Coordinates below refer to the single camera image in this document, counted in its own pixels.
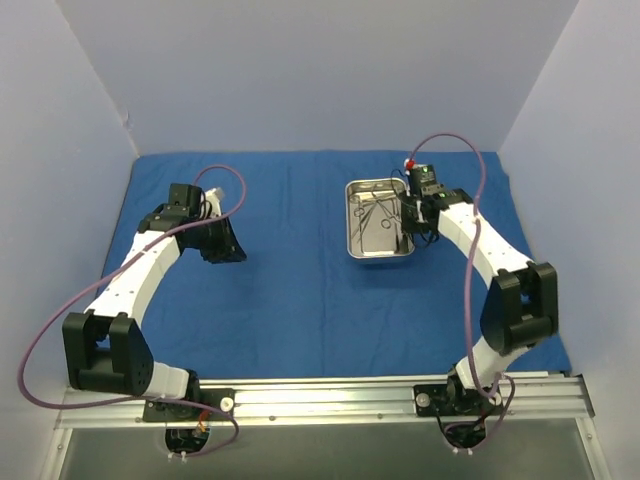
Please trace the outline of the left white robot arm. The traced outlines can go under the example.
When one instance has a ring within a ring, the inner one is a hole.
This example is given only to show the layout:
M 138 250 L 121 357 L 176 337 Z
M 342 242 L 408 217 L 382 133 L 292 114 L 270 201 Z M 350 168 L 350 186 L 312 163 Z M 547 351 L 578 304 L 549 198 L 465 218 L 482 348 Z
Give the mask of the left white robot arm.
M 139 223 L 118 272 L 82 313 L 62 324 L 69 381 L 76 390 L 165 399 L 179 419 L 202 405 L 197 374 L 154 359 L 141 331 L 162 279 L 188 249 L 212 264 L 242 262 L 222 189 L 174 183 L 168 199 Z

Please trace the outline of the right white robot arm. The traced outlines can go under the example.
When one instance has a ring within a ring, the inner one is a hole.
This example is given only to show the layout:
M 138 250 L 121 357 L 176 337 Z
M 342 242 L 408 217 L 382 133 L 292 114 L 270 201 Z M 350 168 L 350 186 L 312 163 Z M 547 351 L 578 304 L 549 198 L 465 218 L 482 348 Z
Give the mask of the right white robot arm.
M 466 257 L 466 356 L 444 388 L 455 412 L 469 411 L 497 390 L 515 360 L 559 330 L 558 275 L 509 244 L 461 189 L 400 195 L 402 229 L 449 240 Z

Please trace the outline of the blue surgical drape cloth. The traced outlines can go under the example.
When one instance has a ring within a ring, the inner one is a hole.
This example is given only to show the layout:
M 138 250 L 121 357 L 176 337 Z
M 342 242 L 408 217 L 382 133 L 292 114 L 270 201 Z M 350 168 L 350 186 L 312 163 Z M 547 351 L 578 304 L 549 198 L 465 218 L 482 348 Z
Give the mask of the blue surgical drape cloth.
M 406 258 L 347 251 L 345 188 L 386 178 L 400 151 L 175 153 L 139 158 L 105 268 L 124 260 L 173 183 L 224 190 L 247 259 L 187 250 L 143 319 L 154 358 L 205 379 L 443 374 L 466 352 L 466 259 L 449 241 Z

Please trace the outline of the steel forceps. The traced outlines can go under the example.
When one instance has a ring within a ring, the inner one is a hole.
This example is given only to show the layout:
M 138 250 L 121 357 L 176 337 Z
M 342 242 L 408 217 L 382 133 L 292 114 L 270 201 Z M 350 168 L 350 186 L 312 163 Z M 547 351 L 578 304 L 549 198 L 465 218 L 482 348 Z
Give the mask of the steel forceps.
M 396 197 L 388 193 L 376 193 L 374 190 L 371 191 L 371 195 L 375 206 L 382 210 L 383 217 L 380 220 L 380 226 L 384 230 L 396 228 L 400 222 L 399 214 L 394 203 Z

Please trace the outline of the steel instrument tray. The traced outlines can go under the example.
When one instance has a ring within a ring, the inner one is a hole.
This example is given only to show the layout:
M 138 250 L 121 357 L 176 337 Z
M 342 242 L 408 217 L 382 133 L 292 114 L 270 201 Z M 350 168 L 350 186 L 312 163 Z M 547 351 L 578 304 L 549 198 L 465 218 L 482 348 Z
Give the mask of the steel instrument tray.
M 346 204 L 346 230 L 347 230 L 347 251 L 349 255 L 361 262 L 378 262 L 391 259 L 399 259 L 412 254 L 415 250 L 413 241 L 409 235 L 403 233 L 401 229 L 401 204 L 397 195 L 406 189 L 406 182 L 397 177 L 382 179 L 362 179 L 349 182 L 345 187 Z M 384 230 L 380 226 L 383 217 L 382 210 L 374 206 L 371 211 L 368 226 L 363 233 L 362 240 L 350 238 L 349 231 L 349 196 L 359 193 L 367 195 L 373 201 L 371 191 L 376 193 L 392 194 L 396 197 L 394 201 L 399 214 L 400 222 L 396 228 Z

